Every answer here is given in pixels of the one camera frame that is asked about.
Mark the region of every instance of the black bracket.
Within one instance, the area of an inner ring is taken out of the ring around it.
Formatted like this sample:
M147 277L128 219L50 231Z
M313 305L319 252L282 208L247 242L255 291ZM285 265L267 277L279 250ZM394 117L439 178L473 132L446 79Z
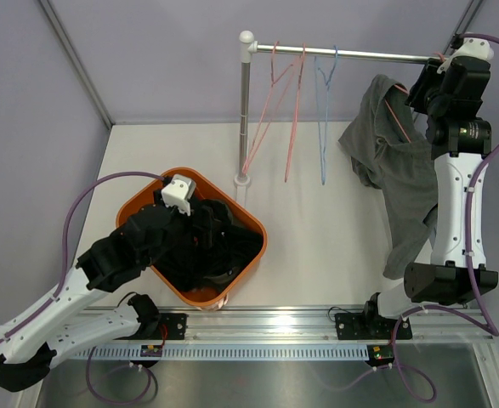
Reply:
M396 319L375 316L366 322L363 314L336 313L334 315L338 340L390 340ZM410 320L403 322L397 332L397 339L411 340Z
M184 334L187 330L187 314L185 313L163 313L156 329L147 336L138 333L123 337L122 340L162 340L161 327L165 326L168 340L184 340Z
M479 292L483 295L498 285L498 273L485 269L484 265L474 268ZM404 290L414 303L436 302L445 306L454 303L465 304L474 299L468 269L455 266L409 263L404 273Z
M387 366L389 363L394 363L393 346L366 346L368 350L368 361L366 363L370 367Z

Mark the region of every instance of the metal plate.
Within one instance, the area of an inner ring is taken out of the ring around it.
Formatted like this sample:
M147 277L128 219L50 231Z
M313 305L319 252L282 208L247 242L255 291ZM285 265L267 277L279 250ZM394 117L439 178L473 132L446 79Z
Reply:
M338 340L387 340L391 339L394 329L395 319L384 319L377 316L373 322L375 330L370 332L368 328L361 324L360 314L336 313L336 332ZM398 340L411 340L410 320L400 325L396 338Z
M438 389L438 399L428 408L491 408L467 344L415 347L404 343L399 344L399 354L403 362L430 376ZM127 368L111 374L120 366ZM341 392L369 369L363 361L160 361L151 368L158 380L158 395L151 398L152 389L137 407L424 407L405 391L396 370L371 374ZM86 391L84 372L84 360L68 360L52 370L43 382L37 407L111 408ZM96 390L116 401L133 399L146 384L146 375L129 369L126 360L93 361L91 375ZM429 396L426 382L410 372L406 376L414 393Z
M105 344L97 347L93 360L182 360L182 361L366 361L364 344L168 344L162 356L145 355L142 344ZM72 357L86 360L90 350Z

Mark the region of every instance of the gray shirt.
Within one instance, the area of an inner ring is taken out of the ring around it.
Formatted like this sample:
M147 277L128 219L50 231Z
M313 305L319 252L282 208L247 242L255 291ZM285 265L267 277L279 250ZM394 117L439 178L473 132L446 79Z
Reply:
M406 95L395 84L400 85L385 75L376 76L359 114L339 140L360 182L383 191L393 241L383 275L390 279L402 278L421 251L436 225L438 206L430 143L415 129L411 110L404 105Z

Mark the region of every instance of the metal rod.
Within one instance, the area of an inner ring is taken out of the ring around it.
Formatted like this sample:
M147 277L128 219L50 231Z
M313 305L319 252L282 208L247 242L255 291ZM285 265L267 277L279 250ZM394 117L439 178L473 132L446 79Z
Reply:
M471 0L470 2L468 2L467 7L462 13L461 18L456 23L455 30L453 30L453 32L451 33L451 36L448 39L448 43L444 47L443 54L446 54L449 51L450 42L453 36L455 36L456 34L463 34L468 30L468 28L472 25L473 20L476 18L476 15L478 15L478 12L481 10L481 7L484 5L484 3L485 0Z
M50 2L50 0L37 0L38 5L41 7L42 11L45 14L45 17L48 20L48 23L51 25L53 29L54 35L59 40L60 46L65 52L66 57L71 63L71 66L75 70L77 78L82 84L84 90L86 91L88 97L91 100L91 103L94 105L94 109L98 113L102 122L105 126L111 130L111 127L114 125L113 120L107 108L104 105L104 102L100 98L96 87L93 82L90 80L90 76L88 75L85 67L81 62L81 58L77 54L77 51L73 44L71 43L70 38L68 37L68 32L66 31L64 25L60 21L60 17L54 5Z
M274 45L257 44L257 53L271 53ZM302 47L289 47L278 45L275 47L277 54L302 54ZM318 55L321 57L333 57L336 55L336 50L333 48L306 48L306 55ZM403 54L385 54L385 53L369 53L366 51L346 51L339 49L337 55L342 58L352 58L354 60L374 60L384 62L400 62L404 64L425 64L429 58L423 55L403 55Z
M241 102L240 102L240 160L238 161L238 180L245 181L243 165L247 158L247 116L249 114L249 83L251 63L241 63Z

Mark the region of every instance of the metal pole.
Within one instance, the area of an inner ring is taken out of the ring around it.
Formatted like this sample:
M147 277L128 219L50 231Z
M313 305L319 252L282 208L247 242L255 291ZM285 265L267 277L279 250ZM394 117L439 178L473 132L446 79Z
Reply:
M56 9L54 8L54 5L50 2L50 0L37 0L37 3L45 13L45 17L47 18L48 23L53 29L54 35L59 40L60 46L64 49L66 57L71 62L71 66L73 66L73 69L75 70L79 81L81 82L83 88L87 92L88 97L94 105L96 112L99 114L105 126L109 130L111 130L114 122L104 105L104 101L100 98L96 87L90 80L90 76L85 70L85 67L81 62L81 58L79 57L79 55L77 55L77 51L71 43L70 38L68 37L68 32L60 21L60 17L58 16Z
M254 43L249 48L253 53L271 53L274 49L273 45ZM289 47L285 45L278 45L275 48L277 54L302 54L302 47ZM333 48L306 48L306 55L317 55L321 57L334 57L336 50ZM339 49L337 55L342 58L351 58L354 60L373 60L383 62L400 62L404 64L425 64L429 58L422 55L404 55L404 54L385 54L385 53L369 53L366 51L346 51Z
M243 165L247 158L247 124L249 114L249 78L251 63L241 63L241 104L240 104L240 160L238 161L238 180L244 181L247 176L243 173Z
M453 36L455 36L456 34L463 34L468 30L484 3L485 0L471 0L467 4L467 7L462 13L461 18L456 23L455 30L453 30L450 35L447 45L444 47L443 54L446 54L450 50L450 42Z
M254 44L255 36L250 31L240 34L240 61L241 61L241 100L240 100L240 155L238 157L238 173L234 182L238 187L245 188L249 185L249 178L243 173L243 165L247 159L247 124L249 115L249 77L251 74L251 52L249 48ZM243 203L245 194L241 194Z

